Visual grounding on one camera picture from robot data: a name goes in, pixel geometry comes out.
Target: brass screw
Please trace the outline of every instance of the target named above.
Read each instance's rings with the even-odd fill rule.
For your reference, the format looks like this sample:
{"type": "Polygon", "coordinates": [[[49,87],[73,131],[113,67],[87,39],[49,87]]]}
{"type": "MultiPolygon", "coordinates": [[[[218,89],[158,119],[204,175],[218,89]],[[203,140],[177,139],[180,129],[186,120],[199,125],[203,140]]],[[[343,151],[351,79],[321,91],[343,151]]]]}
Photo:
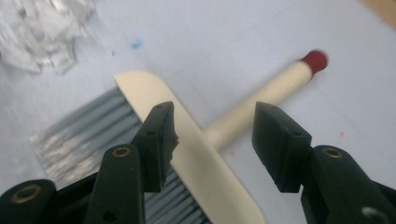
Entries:
{"type": "Polygon", "coordinates": [[[131,154],[131,149],[128,147],[119,147],[116,148],[111,154],[113,154],[114,157],[124,157],[131,154]]]}
{"type": "Polygon", "coordinates": [[[26,203],[41,193],[41,187],[33,184],[18,190],[11,197],[12,203],[26,203]]]}
{"type": "Polygon", "coordinates": [[[335,148],[325,147],[322,149],[322,151],[326,155],[336,158],[336,159],[340,159],[341,157],[343,157],[343,153],[341,153],[339,150],[337,150],[335,148]]]}

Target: crumpled paper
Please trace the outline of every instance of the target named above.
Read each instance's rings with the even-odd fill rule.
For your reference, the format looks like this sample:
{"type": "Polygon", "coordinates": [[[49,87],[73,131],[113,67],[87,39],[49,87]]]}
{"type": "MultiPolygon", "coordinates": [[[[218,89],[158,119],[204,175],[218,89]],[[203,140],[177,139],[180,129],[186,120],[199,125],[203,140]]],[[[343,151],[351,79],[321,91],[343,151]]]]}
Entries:
{"type": "Polygon", "coordinates": [[[75,63],[73,41],[85,35],[82,24],[94,11],[94,0],[1,0],[2,62],[64,73],[75,63]]]}

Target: brush handle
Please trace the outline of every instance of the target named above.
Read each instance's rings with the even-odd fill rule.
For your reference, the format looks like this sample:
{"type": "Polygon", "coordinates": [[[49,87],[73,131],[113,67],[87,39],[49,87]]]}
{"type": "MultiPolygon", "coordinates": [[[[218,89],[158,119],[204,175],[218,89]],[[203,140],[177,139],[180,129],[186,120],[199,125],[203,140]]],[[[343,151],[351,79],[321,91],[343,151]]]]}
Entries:
{"type": "Polygon", "coordinates": [[[256,102],[279,105],[309,82],[316,72],[324,69],[327,63],[327,56],[323,52],[310,51],[206,128],[204,135],[208,142],[216,150],[224,148],[241,132],[252,126],[256,102]]]}

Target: blue mark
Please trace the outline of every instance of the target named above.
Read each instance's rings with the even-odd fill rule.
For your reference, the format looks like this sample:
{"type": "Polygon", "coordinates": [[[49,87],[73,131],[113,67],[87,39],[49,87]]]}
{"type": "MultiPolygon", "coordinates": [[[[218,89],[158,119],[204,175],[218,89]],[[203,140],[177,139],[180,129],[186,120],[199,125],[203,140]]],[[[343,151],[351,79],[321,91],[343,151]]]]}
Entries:
{"type": "Polygon", "coordinates": [[[134,43],[132,43],[131,48],[132,49],[140,49],[144,44],[145,44],[145,42],[139,38],[139,39],[136,39],[136,41],[134,43]]]}

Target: red handle tip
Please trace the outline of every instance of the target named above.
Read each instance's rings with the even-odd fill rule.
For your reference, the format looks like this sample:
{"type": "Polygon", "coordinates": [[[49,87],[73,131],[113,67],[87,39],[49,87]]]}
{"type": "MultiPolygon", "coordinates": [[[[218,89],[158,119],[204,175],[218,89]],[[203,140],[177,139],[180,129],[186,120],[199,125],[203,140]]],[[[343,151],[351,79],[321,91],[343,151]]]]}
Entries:
{"type": "Polygon", "coordinates": [[[327,59],[327,54],[317,49],[310,51],[300,61],[308,64],[312,71],[312,77],[316,72],[325,69],[329,62],[329,60],[327,59]]]}

